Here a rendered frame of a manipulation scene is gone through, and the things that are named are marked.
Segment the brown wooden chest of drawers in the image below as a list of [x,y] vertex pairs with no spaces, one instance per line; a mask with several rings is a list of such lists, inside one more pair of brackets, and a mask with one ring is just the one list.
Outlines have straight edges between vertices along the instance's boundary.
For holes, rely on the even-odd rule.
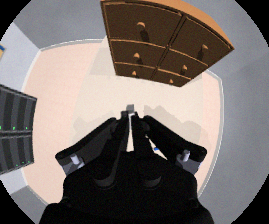
[[[190,4],[182,1],[182,0],[101,0],[100,1],[100,5],[101,5],[101,10],[102,10],[102,16],[103,16],[103,21],[104,21],[104,26],[105,26],[105,30],[106,30],[106,35],[107,35],[107,40],[108,40],[108,44],[109,44],[109,49],[110,49],[110,53],[111,53],[111,57],[112,57],[112,62],[113,62],[113,66],[114,66],[114,70],[115,70],[115,74],[116,76],[120,76],[120,75],[117,75],[117,70],[116,70],[116,66],[115,66],[115,62],[121,62],[121,61],[115,61],[114,60],[114,55],[113,55],[113,50],[112,50],[112,45],[111,45],[111,39],[121,39],[121,40],[133,40],[133,41],[141,41],[141,42],[146,42],[146,43],[152,43],[152,44],[156,44],[156,45],[160,45],[160,46],[164,46],[166,47],[160,61],[158,62],[158,65],[156,67],[154,66],[149,66],[149,65],[144,65],[144,64],[138,64],[138,65],[144,65],[144,66],[149,66],[149,67],[154,67],[155,70],[153,72],[153,75],[151,76],[150,78],[150,81],[152,81],[152,78],[153,76],[155,75],[157,69],[159,68],[162,60],[164,59],[167,51],[170,49],[174,49],[176,51],[179,51],[179,52],[182,52],[184,54],[187,54],[191,57],[194,57],[202,62],[204,62],[205,64],[208,65],[207,68],[205,68],[203,71],[201,71],[199,74],[197,74],[196,76],[194,76],[193,78],[192,77],[189,77],[189,76],[186,76],[186,77],[189,77],[192,79],[194,79],[195,77],[197,77],[198,75],[200,75],[201,73],[203,73],[205,70],[207,70],[208,68],[210,68],[212,65],[214,65],[215,63],[217,63],[219,60],[221,60],[223,57],[225,57],[227,54],[229,54],[231,51],[233,51],[235,48],[233,47],[232,43],[230,42],[230,40],[228,39],[228,37],[226,36],[226,34],[223,32],[223,30],[219,27],[218,24],[216,24],[216,22],[211,18],[209,17],[209,15],[207,15],[206,13],[204,13],[203,11],[201,11],[200,9],[194,7],[194,6],[191,6]],[[150,41],[145,41],[145,40],[139,40],[139,39],[130,39],[130,38],[112,38],[110,37],[110,34],[109,34],[109,29],[108,29],[108,23],[107,23],[107,17],[106,17],[106,11],[105,11],[105,4],[108,3],[108,2],[138,2],[138,3],[146,3],[146,4],[152,4],[152,5],[157,5],[157,6],[161,6],[161,7],[164,7],[164,8],[168,8],[168,9],[171,9],[171,10],[174,10],[176,12],[179,12],[182,17],[168,43],[168,45],[163,45],[163,44],[159,44],[159,43],[155,43],[155,42],[150,42]],[[188,5],[188,6],[187,6]],[[190,6],[189,6],[190,5]],[[195,9],[194,9],[195,8]],[[202,13],[203,12],[203,13]],[[206,16],[207,15],[207,16]],[[214,63],[212,63],[211,65],[206,63],[205,61],[191,55],[191,54],[188,54],[186,52],[183,52],[181,50],[178,50],[178,49],[175,49],[175,48],[172,48],[171,47],[171,44],[172,42],[174,41],[178,31],[180,30],[183,22],[185,21],[186,17],[190,17],[196,21],[198,21],[199,23],[203,24],[204,26],[206,26],[207,28],[209,28],[210,30],[212,30],[214,33],[216,33],[219,37],[221,37],[230,47],[231,50],[229,50],[227,53],[225,53],[222,57],[220,57],[218,60],[216,60]],[[130,62],[121,62],[121,63],[130,63]],[[137,63],[130,63],[130,64],[137,64]],[[163,69],[163,68],[159,68],[159,69]],[[163,70],[166,70],[166,69],[163,69]],[[191,81],[190,80],[190,81]],[[188,82],[190,82],[188,81]],[[188,83],[187,82],[187,83]],[[186,84],[187,84],[186,83]]]

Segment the brown wooden drawer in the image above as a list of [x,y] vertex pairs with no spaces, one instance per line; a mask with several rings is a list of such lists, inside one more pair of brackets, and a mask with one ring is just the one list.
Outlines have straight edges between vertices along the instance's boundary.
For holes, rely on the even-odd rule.
[[170,48],[159,66],[192,78],[207,67],[207,64],[198,59]]
[[139,39],[166,46],[182,17],[171,9],[137,2],[108,2],[105,11],[110,37]]
[[138,64],[115,62],[115,65],[116,65],[117,75],[142,78],[142,79],[147,79],[147,80],[150,80],[155,70],[154,67],[138,65]]
[[115,61],[156,67],[166,47],[138,41],[111,39]]
[[[169,81],[170,80],[170,81]],[[188,81],[190,81],[191,78],[182,76],[177,73],[169,72],[167,70],[163,69],[157,69],[155,75],[152,78],[152,81],[164,83],[164,84],[172,84],[172,86],[181,87]]]
[[203,24],[187,16],[171,47],[191,54],[211,65],[231,49],[216,33],[206,28]]

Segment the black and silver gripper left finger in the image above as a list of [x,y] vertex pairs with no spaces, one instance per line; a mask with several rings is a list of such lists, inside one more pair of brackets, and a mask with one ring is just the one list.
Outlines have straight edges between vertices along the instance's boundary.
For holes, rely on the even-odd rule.
[[102,187],[113,183],[120,152],[127,151],[128,147],[130,105],[126,110],[120,112],[120,120],[115,117],[107,119],[76,144],[55,155],[66,176],[99,156],[90,169],[91,177]]

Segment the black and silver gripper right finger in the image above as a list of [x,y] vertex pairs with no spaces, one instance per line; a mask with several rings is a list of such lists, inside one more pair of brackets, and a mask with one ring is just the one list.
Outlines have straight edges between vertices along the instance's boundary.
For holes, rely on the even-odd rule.
[[143,186],[156,186],[162,176],[162,167],[150,140],[167,160],[193,175],[207,155],[206,148],[185,140],[153,117],[139,118],[134,104],[130,104],[130,125],[138,178]]

